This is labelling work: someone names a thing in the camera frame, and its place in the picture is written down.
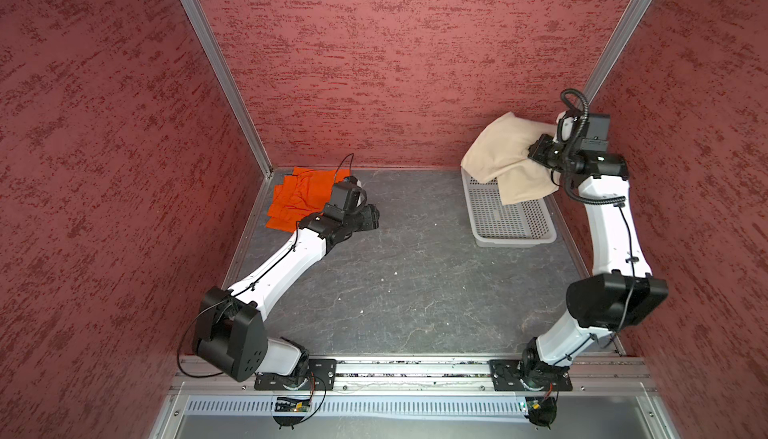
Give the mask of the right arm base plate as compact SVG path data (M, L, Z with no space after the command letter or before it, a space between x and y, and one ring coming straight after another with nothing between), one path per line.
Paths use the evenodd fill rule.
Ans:
M496 392L546 393L573 390L567 367L550 366L540 361L500 359L490 360L488 365Z

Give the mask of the orange shorts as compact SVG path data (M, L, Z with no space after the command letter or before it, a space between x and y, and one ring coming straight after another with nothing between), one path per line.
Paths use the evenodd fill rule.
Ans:
M348 170L334 172L295 167L292 174L274 187L266 227L293 233L301 219L323 210L331 197L332 186L349 175Z

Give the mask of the beige shorts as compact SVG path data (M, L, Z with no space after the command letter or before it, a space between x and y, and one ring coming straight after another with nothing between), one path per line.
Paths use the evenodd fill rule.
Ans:
M529 147L542 135L554 136L556 126L507 113L490 123L475 139L461 168L481 184L495 180L503 205L543 199L559 190L560 174L528 158Z

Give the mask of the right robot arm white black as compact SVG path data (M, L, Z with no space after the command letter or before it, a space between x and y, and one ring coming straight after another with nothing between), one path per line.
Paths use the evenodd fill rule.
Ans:
M546 134L530 146L528 156L561 173L568 197L585 208L593 248L591 276L568 286L565 312L522 355L520 381L540 391L563 379L593 344L640 324L667 298L668 286L654 277L643 255L631 213L628 166L621 156L584 150L575 138L558 142Z

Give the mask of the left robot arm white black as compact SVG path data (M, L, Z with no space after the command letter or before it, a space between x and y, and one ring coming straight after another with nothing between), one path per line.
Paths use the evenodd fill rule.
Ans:
M298 389L309 379L309 352L300 344L268 335L265 322L291 286L336 245L357 232L379 227L380 212L372 204L350 214L311 214L296 224L288 241L259 268L227 289L213 287L204 295L199 313L182 335L193 353L217 369L195 374L206 379L225 375L244 382L257 375L280 378Z

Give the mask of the white plastic laundry basket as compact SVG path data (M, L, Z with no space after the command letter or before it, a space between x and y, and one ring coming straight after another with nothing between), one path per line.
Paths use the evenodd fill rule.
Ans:
M543 199L504 205L496 180L481 184L463 169L461 178L471 231L479 247L530 248L557 239Z

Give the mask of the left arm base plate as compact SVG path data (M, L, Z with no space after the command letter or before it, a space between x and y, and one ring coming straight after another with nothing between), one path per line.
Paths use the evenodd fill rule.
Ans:
M337 361L335 359L304 358L286 376L274 373L258 373L255 376L256 391L310 392L313 387L330 391L334 387Z

